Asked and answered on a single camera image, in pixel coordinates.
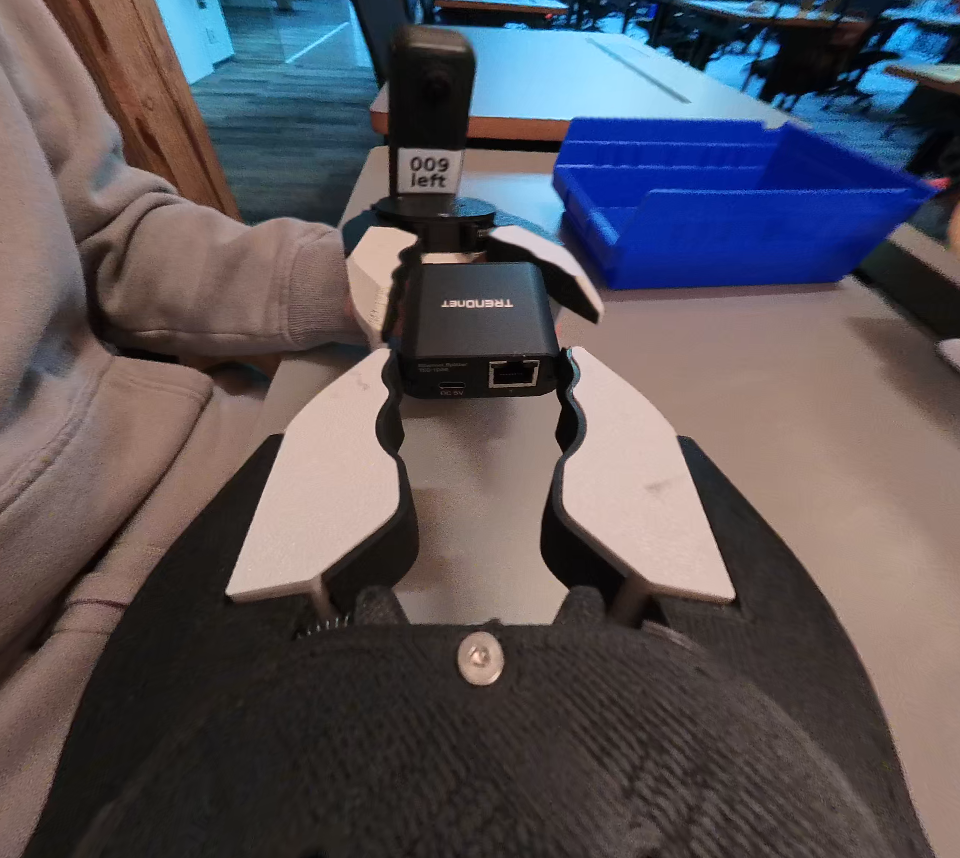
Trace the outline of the person's grey hoodie torso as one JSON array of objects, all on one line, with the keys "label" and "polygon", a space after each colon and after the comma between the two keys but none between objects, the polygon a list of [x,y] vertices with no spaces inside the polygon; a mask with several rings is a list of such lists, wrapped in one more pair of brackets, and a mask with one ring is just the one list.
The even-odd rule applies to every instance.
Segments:
[{"label": "person's grey hoodie torso", "polygon": [[2,856],[26,850],[107,640],[265,395],[102,337],[150,217],[242,230],[127,165],[43,1],[2,0]]}]

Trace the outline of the blue plastic bin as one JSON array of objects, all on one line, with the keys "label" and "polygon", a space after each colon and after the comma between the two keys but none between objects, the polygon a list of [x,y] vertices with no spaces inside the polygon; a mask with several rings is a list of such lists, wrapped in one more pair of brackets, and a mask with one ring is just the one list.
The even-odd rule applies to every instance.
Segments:
[{"label": "blue plastic bin", "polygon": [[578,117],[553,184],[618,290],[834,283],[934,196],[793,124]]}]

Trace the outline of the person's left forearm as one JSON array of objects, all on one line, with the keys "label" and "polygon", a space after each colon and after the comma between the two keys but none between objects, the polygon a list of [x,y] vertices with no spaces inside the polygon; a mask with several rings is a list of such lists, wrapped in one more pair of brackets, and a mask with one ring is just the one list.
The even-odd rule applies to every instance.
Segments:
[{"label": "person's left forearm", "polygon": [[94,320],[114,344],[234,358],[364,343],[335,228],[247,226],[118,159],[67,189]]}]

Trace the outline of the black network splitter box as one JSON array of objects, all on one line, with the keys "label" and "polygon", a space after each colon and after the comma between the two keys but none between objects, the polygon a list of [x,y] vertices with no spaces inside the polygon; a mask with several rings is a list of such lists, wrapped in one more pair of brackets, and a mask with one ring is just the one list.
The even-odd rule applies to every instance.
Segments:
[{"label": "black network splitter box", "polygon": [[557,388],[559,349],[534,264],[428,263],[414,272],[397,352],[406,396],[546,396]]}]

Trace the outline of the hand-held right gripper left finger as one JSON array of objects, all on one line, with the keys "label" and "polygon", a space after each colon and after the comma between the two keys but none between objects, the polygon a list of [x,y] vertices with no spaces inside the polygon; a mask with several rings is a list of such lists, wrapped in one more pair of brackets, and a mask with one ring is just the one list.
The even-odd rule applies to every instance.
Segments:
[{"label": "hand-held right gripper left finger", "polygon": [[402,460],[402,380],[379,348],[291,420],[225,588],[234,603],[306,596],[352,610],[366,588],[394,588],[419,554]]}]

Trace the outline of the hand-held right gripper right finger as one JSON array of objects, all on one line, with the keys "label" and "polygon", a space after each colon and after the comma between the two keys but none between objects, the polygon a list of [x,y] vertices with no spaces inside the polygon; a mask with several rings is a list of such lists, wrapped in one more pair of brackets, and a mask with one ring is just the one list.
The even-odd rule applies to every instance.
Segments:
[{"label": "hand-held right gripper right finger", "polygon": [[654,404],[582,347],[560,356],[560,456],[540,553],[566,588],[597,589],[610,608],[666,596],[736,599],[680,438]]}]

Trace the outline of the wooden post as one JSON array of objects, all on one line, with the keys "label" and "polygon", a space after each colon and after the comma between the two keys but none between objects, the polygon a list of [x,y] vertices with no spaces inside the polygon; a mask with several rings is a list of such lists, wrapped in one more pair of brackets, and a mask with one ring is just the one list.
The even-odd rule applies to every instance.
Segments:
[{"label": "wooden post", "polygon": [[241,219],[156,0],[44,0],[122,132],[127,161]]}]

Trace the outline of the wooden background desk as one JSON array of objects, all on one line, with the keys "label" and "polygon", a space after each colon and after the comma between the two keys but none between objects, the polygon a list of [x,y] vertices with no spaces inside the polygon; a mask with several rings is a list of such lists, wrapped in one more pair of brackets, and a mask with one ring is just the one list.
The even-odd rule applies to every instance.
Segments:
[{"label": "wooden background desk", "polygon": [[560,0],[433,0],[444,24],[548,29],[566,22],[569,6]]}]

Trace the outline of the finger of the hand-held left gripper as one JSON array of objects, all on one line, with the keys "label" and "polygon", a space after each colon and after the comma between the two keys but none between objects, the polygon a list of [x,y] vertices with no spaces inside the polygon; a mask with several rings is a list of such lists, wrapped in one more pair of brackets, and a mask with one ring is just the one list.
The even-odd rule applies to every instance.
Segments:
[{"label": "finger of the hand-held left gripper", "polygon": [[401,327],[407,285],[418,263],[418,237],[387,226],[367,228],[346,258],[354,317],[371,350],[389,346]]},{"label": "finger of the hand-held left gripper", "polygon": [[548,296],[592,323],[604,317],[604,303],[586,270],[562,243],[522,226],[495,226],[486,235],[486,259],[529,262],[539,268]]}]

